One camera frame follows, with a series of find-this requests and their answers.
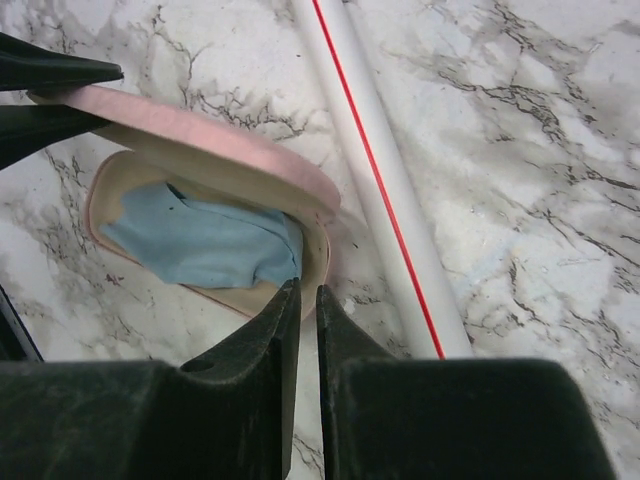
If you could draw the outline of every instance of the white marble countertop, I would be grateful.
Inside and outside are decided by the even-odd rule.
[[[345,3],[475,351],[562,363],[621,478],[640,477],[640,3]],[[255,130],[320,165],[343,195],[332,285],[360,325],[404,353],[286,0],[9,0],[0,31],[118,63],[115,88]],[[82,203],[112,151],[83,135],[0,173],[0,284],[47,360],[180,364],[242,320],[88,240]],[[313,320],[301,335],[290,478],[319,479]]]

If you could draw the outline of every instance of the white pipe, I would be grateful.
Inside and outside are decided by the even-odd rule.
[[[473,355],[420,204],[341,0],[293,0],[387,282],[417,358]]]

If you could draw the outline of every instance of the pink case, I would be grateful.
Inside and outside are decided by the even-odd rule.
[[[303,318],[313,310],[331,258],[324,225],[340,207],[336,186],[318,167],[256,134],[145,97],[89,86],[52,100],[112,121],[94,133],[128,149],[103,162],[87,198],[86,225],[97,244],[134,261],[97,227],[122,214],[122,194],[147,183],[171,181],[204,201],[277,208],[302,228]],[[249,317],[276,291],[265,282],[251,289],[186,288]]]

